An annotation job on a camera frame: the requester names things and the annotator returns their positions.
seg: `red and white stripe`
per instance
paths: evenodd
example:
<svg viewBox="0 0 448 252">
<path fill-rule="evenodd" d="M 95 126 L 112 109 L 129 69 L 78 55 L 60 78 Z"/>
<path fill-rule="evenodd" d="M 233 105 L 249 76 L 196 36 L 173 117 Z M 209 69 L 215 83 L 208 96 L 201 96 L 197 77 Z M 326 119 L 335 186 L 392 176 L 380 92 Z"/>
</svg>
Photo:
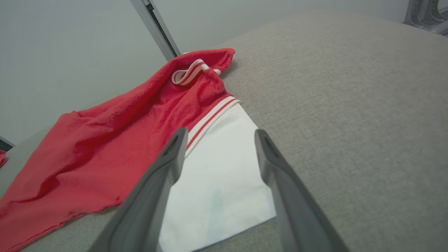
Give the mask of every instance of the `red and white stripe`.
<svg viewBox="0 0 448 252">
<path fill-rule="evenodd" d="M 188 132 L 188 145 L 185 157 L 188 156 L 190 151 L 199 142 L 201 137 L 210 128 L 210 126 L 230 107 L 240 102 L 237 98 L 229 96 L 220 101 L 210 112 L 207 113 L 192 129 Z"/>
<path fill-rule="evenodd" d="M 193 62 L 187 70 L 177 70 L 171 76 L 171 81 L 174 84 L 185 86 L 188 85 L 198 74 L 209 69 L 209 67 L 204 63 L 203 60 L 198 59 Z M 219 69 L 214 69 L 214 71 L 220 75 L 221 71 Z"/>
</svg>

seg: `red towel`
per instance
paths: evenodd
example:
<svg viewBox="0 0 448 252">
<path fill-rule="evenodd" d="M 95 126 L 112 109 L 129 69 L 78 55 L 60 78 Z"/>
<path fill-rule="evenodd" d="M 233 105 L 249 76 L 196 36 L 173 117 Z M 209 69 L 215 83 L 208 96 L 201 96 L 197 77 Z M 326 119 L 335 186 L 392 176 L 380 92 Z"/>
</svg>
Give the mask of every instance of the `red towel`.
<svg viewBox="0 0 448 252">
<path fill-rule="evenodd" d="M 62 115 L 0 201 L 0 252 L 18 251 L 71 219 L 119 205 L 179 127 L 199 128 L 189 134 L 191 150 L 210 121 L 201 119 L 234 100 L 218 76 L 233 54 L 181 55 L 128 93 Z M 183 78 L 172 76 L 185 69 Z"/>
<path fill-rule="evenodd" d="M 0 150 L 0 168 L 6 163 L 6 151 Z"/>
</svg>

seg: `white wall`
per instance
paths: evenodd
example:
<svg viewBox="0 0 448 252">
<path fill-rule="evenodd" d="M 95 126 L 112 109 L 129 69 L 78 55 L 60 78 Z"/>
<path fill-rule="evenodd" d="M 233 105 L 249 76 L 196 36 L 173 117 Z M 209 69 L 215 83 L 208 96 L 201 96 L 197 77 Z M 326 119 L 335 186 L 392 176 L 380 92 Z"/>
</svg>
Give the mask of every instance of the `white wall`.
<svg viewBox="0 0 448 252">
<path fill-rule="evenodd" d="M 214 47 L 270 21 L 317 8 L 350 11 L 403 22 L 409 0 L 154 0 L 154 2 L 179 50 L 188 52 Z"/>
<path fill-rule="evenodd" d="M 17 144 L 165 63 L 129 0 L 0 0 L 0 135 Z"/>
</svg>

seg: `gray fabric surface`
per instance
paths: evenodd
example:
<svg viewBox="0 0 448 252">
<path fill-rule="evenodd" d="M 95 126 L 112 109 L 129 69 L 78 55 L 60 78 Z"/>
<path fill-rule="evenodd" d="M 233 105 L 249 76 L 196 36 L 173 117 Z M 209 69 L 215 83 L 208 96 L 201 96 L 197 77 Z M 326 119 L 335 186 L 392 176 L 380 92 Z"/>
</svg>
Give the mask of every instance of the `gray fabric surface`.
<svg viewBox="0 0 448 252">
<path fill-rule="evenodd" d="M 232 39 L 229 92 L 265 129 L 352 251 L 447 251 L 448 39 L 315 12 Z M 0 196 L 45 132 L 8 152 Z M 83 252 L 113 210 L 24 251 Z M 280 251 L 275 220 L 203 249 Z"/>
</svg>

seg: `red cloth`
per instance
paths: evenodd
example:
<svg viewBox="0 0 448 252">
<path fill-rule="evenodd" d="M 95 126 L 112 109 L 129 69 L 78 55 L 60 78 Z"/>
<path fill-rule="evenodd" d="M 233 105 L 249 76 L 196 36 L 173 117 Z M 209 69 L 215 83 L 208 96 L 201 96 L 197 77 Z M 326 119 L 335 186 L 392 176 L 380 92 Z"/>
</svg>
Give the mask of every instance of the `red cloth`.
<svg viewBox="0 0 448 252">
<path fill-rule="evenodd" d="M 6 151 L 4 150 L 0 150 L 0 168 L 6 163 L 7 159 L 6 159 Z"/>
<path fill-rule="evenodd" d="M 213 69 L 224 72 L 234 53 L 181 55 L 128 93 L 62 115 L 0 201 L 0 252 L 18 251 L 71 219 L 119 205 L 179 127 L 191 130 L 230 96 Z M 210 68 L 195 84 L 173 84 L 172 73 L 197 59 Z"/>
</svg>

